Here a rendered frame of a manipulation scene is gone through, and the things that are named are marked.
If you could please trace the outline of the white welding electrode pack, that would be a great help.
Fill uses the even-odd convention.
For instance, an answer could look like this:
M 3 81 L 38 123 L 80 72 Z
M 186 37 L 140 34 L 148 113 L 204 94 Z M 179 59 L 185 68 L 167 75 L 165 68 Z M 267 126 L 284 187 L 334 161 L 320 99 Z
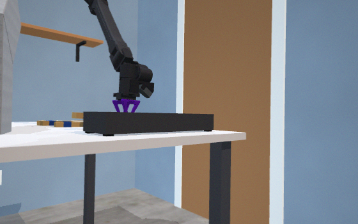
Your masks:
M 83 122 L 54 122 L 54 127 L 83 127 Z
M 80 118 L 80 119 L 83 119 L 83 113 L 72 112 L 72 118 Z
M 36 125 L 54 125 L 54 122 L 83 122 L 83 120 L 39 120 Z

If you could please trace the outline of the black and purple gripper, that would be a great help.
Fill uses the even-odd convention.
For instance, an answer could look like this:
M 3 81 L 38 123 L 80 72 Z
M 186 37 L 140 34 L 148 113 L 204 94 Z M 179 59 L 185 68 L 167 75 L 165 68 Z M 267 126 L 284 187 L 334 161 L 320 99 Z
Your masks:
M 140 97 L 140 93 L 131 93 L 130 92 L 130 80 L 133 78 L 121 78 L 119 81 L 119 92 L 113 93 L 113 97 L 116 97 L 116 100 L 113 100 L 113 104 L 117 112 L 120 112 L 118 104 L 122 104 L 123 112 L 128 112 L 128 107 L 130 104 L 133 104 L 131 113 L 134 113 L 137 109 L 140 100 L 136 100 L 136 97 Z

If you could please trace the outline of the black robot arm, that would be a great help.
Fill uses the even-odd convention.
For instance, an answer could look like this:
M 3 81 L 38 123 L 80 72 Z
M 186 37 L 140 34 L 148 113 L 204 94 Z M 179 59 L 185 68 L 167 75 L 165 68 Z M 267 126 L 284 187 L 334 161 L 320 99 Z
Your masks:
M 130 80 L 130 92 L 150 98 L 154 92 L 154 83 L 150 83 L 153 72 L 146 65 L 133 61 L 132 52 L 120 35 L 107 0 L 85 1 L 89 4 L 91 14 L 97 16 L 108 44 L 111 63 L 116 72 L 120 73 L 120 79 L 133 78 Z

